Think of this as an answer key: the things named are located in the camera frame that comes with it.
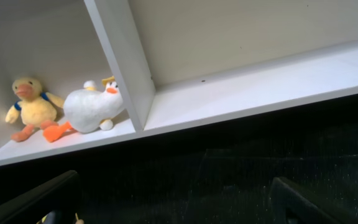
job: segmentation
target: white shelf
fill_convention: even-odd
[[[62,118],[59,123],[65,121],[66,119]],[[37,131],[24,142],[9,141],[0,148],[0,166],[126,141],[135,137],[135,129],[126,111],[114,118],[113,122],[114,127],[110,131],[72,133],[53,143],[44,139],[42,131]]]
[[[145,130],[164,133],[357,93],[358,43],[339,45],[161,88]]]

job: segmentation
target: white stuffed animal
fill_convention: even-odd
[[[56,141],[62,134],[75,129],[89,133],[98,128],[104,131],[113,127],[111,119],[124,110],[121,93],[114,77],[102,81],[104,92],[96,90],[94,81],[87,81],[82,90],[71,92],[63,105],[67,122],[61,126],[51,126],[44,130],[49,142]]]

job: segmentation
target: yellow belly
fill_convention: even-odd
[[[56,109],[43,98],[38,98],[32,102],[21,102],[21,116],[24,124],[33,124],[39,127],[46,120],[56,119]]]

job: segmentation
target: yellow hat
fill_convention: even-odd
[[[106,86],[107,83],[109,83],[109,82],[115,82],[115,81],[116,81],[116,78],[115,78],[114,76],[112,76],[112,77],[110,77],[110,78],[105,78],[105,79],[103,79],[103,80],[102,80],[102,84],[103,84],[104,86]]]

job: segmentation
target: orange beak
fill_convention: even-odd
[[[117,93],[117,90],[113,87],[109,87],[109,88],[107,88],[107,92],[115,94],[115,93]]]
[[[33,89],[30,85],[21,84],[17,87],[15,94],[19,97],[31,97]]]

